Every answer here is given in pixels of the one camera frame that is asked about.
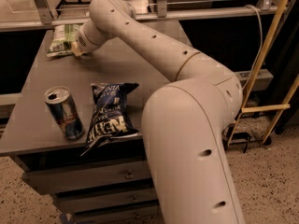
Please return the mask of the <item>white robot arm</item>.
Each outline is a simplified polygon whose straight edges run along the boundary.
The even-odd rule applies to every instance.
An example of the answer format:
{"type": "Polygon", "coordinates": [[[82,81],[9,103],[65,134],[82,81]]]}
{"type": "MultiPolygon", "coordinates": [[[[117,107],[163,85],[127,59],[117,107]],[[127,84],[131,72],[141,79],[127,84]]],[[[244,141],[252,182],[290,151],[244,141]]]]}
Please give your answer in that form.
{"type": "Polygon", "coordinates": [[[123,0],[92,0],[76,35],[92,52],[119,37],[168,84],[146,102],[141,131],[165,224],[245,224],[222,144],[242,105],[236,74],[205,53],[136,21],[123,0]]]}

